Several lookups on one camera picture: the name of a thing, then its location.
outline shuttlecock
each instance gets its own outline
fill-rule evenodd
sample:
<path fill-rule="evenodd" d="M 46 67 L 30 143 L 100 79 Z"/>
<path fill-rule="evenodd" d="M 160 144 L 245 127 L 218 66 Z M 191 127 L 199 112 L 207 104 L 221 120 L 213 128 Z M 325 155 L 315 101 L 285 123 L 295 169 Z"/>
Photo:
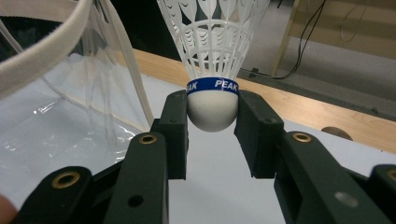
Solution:
<path fill-rule="evenodd" d="M 236 118 L 233 81 L 269 0 L 157 0 L 177 51 L 190 75 L 188 115 L 206 132 Z"/>

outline black plastic part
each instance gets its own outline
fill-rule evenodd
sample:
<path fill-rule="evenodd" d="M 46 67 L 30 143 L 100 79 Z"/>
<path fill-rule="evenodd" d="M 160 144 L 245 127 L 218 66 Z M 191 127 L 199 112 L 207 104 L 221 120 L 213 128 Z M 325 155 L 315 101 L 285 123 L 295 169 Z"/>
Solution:
<path fill-rule="evenodd" d="M 12 223 L 80 223 L 79 216 L 91 205 L 86 189 L 90 170 L 69 166 L 45 177 L 30 194 Z"/>
<path fill-rule="evenodd" d="M 160 119 L 155 119 L 152 132 L 163 134 L 168 148 L 168 178 L 186 179 L 189 135 L 187 130 L 187 94 L 176 91 L 168 95 Z"/>
<path fill-rule="evenodd" d="M 166 143 L 160 133 L 131 140 L 104 223 L 168 223 Z"/>
<path fill-rule="evenodd" d="M 314 136 L 286 133 L 280 152 L 290 173 L 279 171 L 276 178 L 287 182 L 291 175 L 302 196 L 290 223 L 391 223 Z M 292 214 L 283 203 L 282 212 Z"/>
<path fill-rule="evenodd" d="M 396 223 L 396 165 L 377 165 L 367 181 L 367 192 L 388 218 Z"/>
<path fill-rule="evenodd" d="M 260 95 L 240 91 L 234 134 L 244 152 L 251 175 L 274 178 L 276 145 L 283 134 L 283 120 Z"/>

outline plastic sheet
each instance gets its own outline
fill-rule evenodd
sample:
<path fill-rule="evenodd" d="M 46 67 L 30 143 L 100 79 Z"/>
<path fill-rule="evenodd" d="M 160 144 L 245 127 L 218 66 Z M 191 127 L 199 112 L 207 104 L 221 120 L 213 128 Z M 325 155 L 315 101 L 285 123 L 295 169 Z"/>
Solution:
<path fill-rule="evenodd" d="M 0 193 L 17 206 L 54 170 L 80 165 L 96 174 L 121 161 L 152 122 L 132 47 L 109 1 L 0 0 L 0 19 L 21 15 L 60 25 L 26 49 L 16 38 L 26 29 L 3 23 L 0 45 L 16 55 L 0 63 Z M 82 28 L 64 38 L 60 32 L 71 26 Z"/>

